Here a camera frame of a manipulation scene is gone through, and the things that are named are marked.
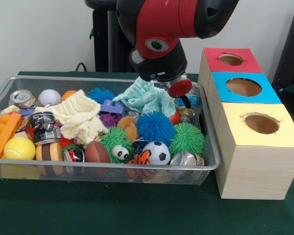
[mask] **stacked wooden boxes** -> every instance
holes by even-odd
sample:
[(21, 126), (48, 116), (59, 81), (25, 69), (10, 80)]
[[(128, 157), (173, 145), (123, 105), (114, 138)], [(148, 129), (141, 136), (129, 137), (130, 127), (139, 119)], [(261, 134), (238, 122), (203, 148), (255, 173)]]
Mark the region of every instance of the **stacked wooden boxes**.
[(205, 48), (204, 87), (221, 151), (221, 198), (282, 200), (294, 178), (294, 122), (249, 49)]

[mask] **light blue cloth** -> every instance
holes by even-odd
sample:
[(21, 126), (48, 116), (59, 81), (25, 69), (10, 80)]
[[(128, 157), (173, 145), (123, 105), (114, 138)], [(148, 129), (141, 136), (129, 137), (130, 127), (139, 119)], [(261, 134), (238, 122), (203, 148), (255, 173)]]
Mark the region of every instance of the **light blue cloth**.
[(171, 117), (175, 113), (172, 97), (164, 89), (155, 87), (152, 81), (146, 82), (140, 77), (113, 101), (122, 101), (130, 110), (142, 115), (155, 111)]

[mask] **crumpled cloth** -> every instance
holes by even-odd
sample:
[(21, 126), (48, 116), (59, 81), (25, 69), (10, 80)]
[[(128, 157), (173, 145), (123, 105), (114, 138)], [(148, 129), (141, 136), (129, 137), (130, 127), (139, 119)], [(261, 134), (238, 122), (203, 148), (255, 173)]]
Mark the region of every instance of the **crumpled cloth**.
[(172, 97), (164, 89), (155, 87), (152, 81), (146, 82), (140, 77), (113, 101), (121, 101), (130, 110), (142, 115), (155, 111), (171, 117), (176, 111)]
[(35, 111), (53, 112), (56, 120), (63, 124), (60, 132), (67, 139), (77, 137), (85, 144), (89, 144), (99, 133), (108, 134), (109, 132), (98, 118), (100, 104), (88, 98), (82, 90), (58, 105), (47, 108), (37, 107)]

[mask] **orange building block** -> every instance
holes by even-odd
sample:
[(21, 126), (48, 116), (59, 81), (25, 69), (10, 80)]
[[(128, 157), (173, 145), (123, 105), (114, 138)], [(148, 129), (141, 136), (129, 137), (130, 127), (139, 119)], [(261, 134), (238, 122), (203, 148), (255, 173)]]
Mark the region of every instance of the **orange building block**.
[(0, 118), (0, 158), (3, 157), (5, 144), (13, 138), (21, 123), (21, 115), (17, 113), (2, 114)]

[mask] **wire mesh basket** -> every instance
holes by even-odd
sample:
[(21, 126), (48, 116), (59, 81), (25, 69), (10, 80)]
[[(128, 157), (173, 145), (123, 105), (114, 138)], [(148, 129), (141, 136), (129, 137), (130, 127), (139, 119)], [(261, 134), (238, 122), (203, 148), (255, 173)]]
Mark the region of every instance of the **wire mesh basket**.
[[(82, 89), (85, 93), (99, 87), (119, 94), (135, 80), (16, 76), (7, 79), (0, 87), (0, 111), (8, 106), (9, 96), (20, 89), (31, 91), (38, 97), (45, 89), (57, 90), (64, 94), (68, 90)], [(64, 181), (134, 182), (152, 184), (201, 185), (211, 170), (220, 163), (219, 149), (214, 136), (205, 93), (199, 87), (202, 107), (191, 120), (205, 135), (202, 157), (205, 166), (134, 165), (49, 161), (21, 161), (0, 159), (0, 178), (40, 179)]]

